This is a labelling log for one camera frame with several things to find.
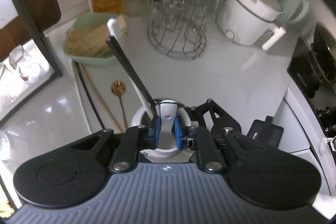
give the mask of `gray ribbed base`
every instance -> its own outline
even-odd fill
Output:
[[[310,206],[272,211],[252,205],[235,195],[220,175],[202,172],[194,163],[140,163],[132,172],[113,175],[102,192],[83,204],[60,210],[24,205],[6,223],[319,224],[325,221]]]

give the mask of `white rice cooker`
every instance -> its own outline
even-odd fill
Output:
[[[226,38],[246,46],[256,42],[267,29],[272,30],[273,35],[262,46],[266,51],[286,33],[274,24],[280,13],[278,0],[226,0],[217,24]]]

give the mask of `wire glass rack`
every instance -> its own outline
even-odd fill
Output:
[[[147,34],[161,54],[195,60],[204,52],[206,0],[160,0],[154,7]]]

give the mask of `wooden cabinet door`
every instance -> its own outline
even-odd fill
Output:
[[[16,17],[0,29],[0,61],[4,60],[17,45],[30,39],[29,33],[20,17]]]

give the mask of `white countertop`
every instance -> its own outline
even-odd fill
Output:
[[[173,98],[187,106],[212,98],[240,123],[244,134],[253,120],[275,115],[291,80],[287,67],[298,36],[287,33],[264,52],[261,45],[265,38],[244,47],[225,41],[217,25],[210,23],[204,54],[198,60],[183,62],[154,49],[145,20],[132,18],[127,23],[129,58],[152,97]]]

